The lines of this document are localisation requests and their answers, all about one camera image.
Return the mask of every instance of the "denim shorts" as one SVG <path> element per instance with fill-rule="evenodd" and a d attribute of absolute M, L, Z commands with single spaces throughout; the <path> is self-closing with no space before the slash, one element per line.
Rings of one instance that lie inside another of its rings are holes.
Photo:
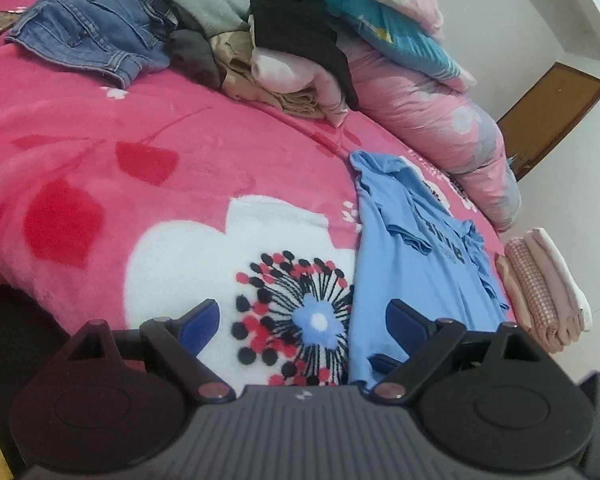
<path fill-rule="evenodd" d="M 126 88 L 141 70 L 169 66 L 138 0 L 38 0 L 5 38 L 59 65 L 112 76 Z"/>

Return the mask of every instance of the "stack of folded clothes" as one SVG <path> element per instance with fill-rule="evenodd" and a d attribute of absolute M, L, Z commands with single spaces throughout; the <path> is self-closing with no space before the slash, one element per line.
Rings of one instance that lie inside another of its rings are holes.
<path fill-rule="evenodd" d="M 518 324 L 547 352 L 561 352 L 591 330 L 587 298 L 544 229 L 509 240 L 496 268 Z"/>

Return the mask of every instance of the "black cloth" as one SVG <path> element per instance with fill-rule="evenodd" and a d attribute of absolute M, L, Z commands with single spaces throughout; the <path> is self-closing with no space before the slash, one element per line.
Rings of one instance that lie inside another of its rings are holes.
<path fill-rule="evenodd" d="M 25 467 L 9 430 L 13 401 L 69 339 L 29 296 L 0 287 L 0 450 L 14 476 Z"/>
<path fill-rule="evenodd" d="M 358 110 L 358 95 L 347 56 L 336 46 L 324 0 L 251 0 L 255 46 L 304 57 L 331 72 L 349 108 Z"/>
<path fill-rule="evenodd" d="M 164 51 L 171 58 L 172 65 L 196 83 L 214 90 L 221 87 L 226 74 L 221 74 L 211 46 L 199 32 L 187 29 L 172 32 Z"/>

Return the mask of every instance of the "wooden door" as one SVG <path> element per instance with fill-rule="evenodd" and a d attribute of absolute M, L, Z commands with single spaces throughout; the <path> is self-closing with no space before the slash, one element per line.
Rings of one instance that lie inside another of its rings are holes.
<path fill-rule="evenodd" d="M 498 126 L 511 169 L 525 176 L 578 124 L 600 99 L 600 79 L 562 63 L 554 64 Z"/>

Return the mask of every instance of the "pink comforter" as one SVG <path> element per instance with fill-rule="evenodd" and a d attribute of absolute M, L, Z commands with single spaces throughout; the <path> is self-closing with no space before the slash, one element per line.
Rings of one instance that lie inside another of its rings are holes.
<path fill-rule="evenodd" d="M 122 91 L 0 39 L 0 280 L 69 332 L 91 318 L 124 328 L 179 317 L 215 298 L 221 327 L 200 358 L 240 389 L 243 343 L 230 329 L 237 298 L 257 313 L 252 278 L 275 286 L 265 261 L 319 258 L 341 269 L 334 286 L 352 282 L 360 225 L 346 157 L 359 148 L 404 156 L 454 216 L 474 220 L 491 256 L 502 251 L 440 171 L 363 114 L 334 129 L 171 70 Z M 266 368 L 249 381 L 267 383 Z"/>

